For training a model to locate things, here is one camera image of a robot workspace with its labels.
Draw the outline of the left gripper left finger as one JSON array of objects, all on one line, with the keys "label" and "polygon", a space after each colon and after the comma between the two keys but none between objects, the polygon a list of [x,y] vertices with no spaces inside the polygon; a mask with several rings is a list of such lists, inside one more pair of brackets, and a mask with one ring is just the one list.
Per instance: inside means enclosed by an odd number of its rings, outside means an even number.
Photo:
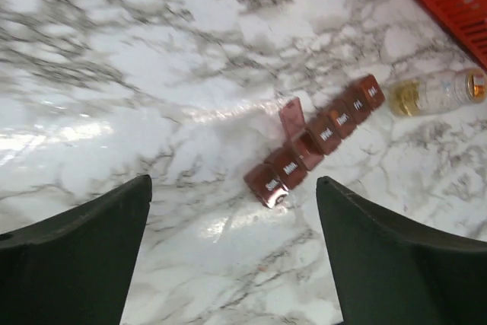
[{"label": "left gripper left finger", "polygon": [[152,199],[148,175],[1,235],[3,324],[118,324]]}]

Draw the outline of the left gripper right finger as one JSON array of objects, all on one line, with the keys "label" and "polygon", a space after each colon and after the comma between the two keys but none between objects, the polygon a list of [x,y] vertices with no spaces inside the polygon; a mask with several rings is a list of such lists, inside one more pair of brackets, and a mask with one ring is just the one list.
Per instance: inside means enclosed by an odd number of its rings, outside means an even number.
[{"label": "left gripper right finger", "polygon": [[413,221],[317,180],[345,324],[484,324],[486,243]]}]

